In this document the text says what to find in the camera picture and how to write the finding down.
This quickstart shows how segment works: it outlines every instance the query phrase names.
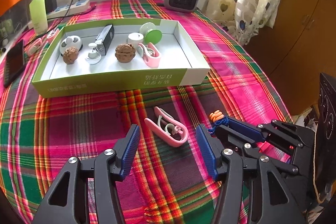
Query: pink hair clip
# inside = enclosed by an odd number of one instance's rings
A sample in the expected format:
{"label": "pink hair clip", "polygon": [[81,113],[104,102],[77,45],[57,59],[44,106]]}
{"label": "pink hair clip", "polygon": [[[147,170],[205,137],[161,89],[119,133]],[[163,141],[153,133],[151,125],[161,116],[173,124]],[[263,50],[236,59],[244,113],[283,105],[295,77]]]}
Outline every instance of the pink hair clip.
{"label": "pink hair clip", "polygon": [[[156,106],[154,108],[154,112],[157,116],[157,124],[155,124],[151,119],[145,118],[145,124],[148,128],[170,146],[179,147],[183,145],[189,137],[189,132],[185,125],[174,120],[174,118],[162,108]],[[165,130],[161,128],[161,123],[165,126]],[[171,136],[175,134],[179,134],[181,140],[176,140]]]}
{"label": "pink hair clip", "polygon": [[157,68],[159,66],[161,53],[154,46],[153,43],[148,43],[147,46],[139,43],[137,51],[148,67]]}
{"label": "pink hair clip", "polygon": [[26,48],[28,56],[31,57],[34,53],[36,53],[40,48],[42,48],[45,42],[51,43],[58,33],[59,29],[52,30],[48,33],[47,37],[44,40],[42,40],[42,38],[38,38],[33,43],[28,45]]}
{"label": "pink hair clip", "polygon": [[26,52],[29,57],[31,57],[34,53],[37,52],[38,49],[42,47],[42,39],[38,38],[33,43],[27,46]]}

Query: walnut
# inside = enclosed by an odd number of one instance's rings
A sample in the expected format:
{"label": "walnut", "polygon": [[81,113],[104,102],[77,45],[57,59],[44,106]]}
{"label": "walnut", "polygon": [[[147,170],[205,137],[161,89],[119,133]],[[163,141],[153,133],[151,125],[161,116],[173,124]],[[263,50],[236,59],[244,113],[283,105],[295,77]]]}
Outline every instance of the walnut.
{"label": "walnut", "polygon": [[115,49],[115,56],[121,63],[131,62],[135,56],[135,48],[132,44],[120,44]]}
{"label": "walnut", "polygon": [[75,47],[67,48],[63,54],[63,61],[70,65],[78,58],[78,50]]}

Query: smartphone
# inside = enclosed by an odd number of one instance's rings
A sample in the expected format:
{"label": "smartphone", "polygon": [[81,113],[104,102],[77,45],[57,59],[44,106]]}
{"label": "smartphone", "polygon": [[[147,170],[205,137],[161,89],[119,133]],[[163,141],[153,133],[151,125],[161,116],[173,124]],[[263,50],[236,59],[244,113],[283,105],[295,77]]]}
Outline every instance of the smartphone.
{"label": "smartphone", "polygon": [[25,50],[22,39],[7,52],[3,86],[7,88],[25,68]]}

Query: wooden cabinet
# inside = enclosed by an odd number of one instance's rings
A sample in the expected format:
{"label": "wooden cabinet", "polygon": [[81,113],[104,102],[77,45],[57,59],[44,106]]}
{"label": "wooden cabinet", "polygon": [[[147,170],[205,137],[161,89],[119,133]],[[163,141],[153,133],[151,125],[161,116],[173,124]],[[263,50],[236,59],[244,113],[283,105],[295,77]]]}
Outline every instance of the wooden cabinet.
{"label": "wooden cabinet", "polygon": [[270,75],[308,24],[318,0],[281,0],[273,29],[265,26],[244,48]]}
{"label": "wooden cabinet", "polygon": [[293,49],[269,75],[291,114],[317,103],[319,76],[336,77],[336,0],[319,0]]}

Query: cardboard box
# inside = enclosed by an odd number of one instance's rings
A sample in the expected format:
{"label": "cardboard box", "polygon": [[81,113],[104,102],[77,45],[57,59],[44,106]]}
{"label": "cardboard box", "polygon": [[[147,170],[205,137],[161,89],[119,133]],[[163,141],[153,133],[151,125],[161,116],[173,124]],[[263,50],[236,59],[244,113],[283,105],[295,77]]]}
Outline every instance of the cardboard box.
{"label": "cardboard box", "polygon": [[[117,45],[126,43],[128,34],[139,32],[141,25],[152,22],[163,33],[156,44],[162,58],[158,68],[149,68],[137,53],[129,63],[115,57]],[[85,56],[89,43],[106,25],[113,24],[115,36],[101,61],[89,65]],[[70,35],[82,38],[83,49],[73,65],[66,65],[59,44]],[[164,19],[110,19],[89,21],[63,27],[50,44],[32,83],[43,98],[99,93],[117,90],[158,88],[201,84],[210,68],[194,41],[178,21]]]}

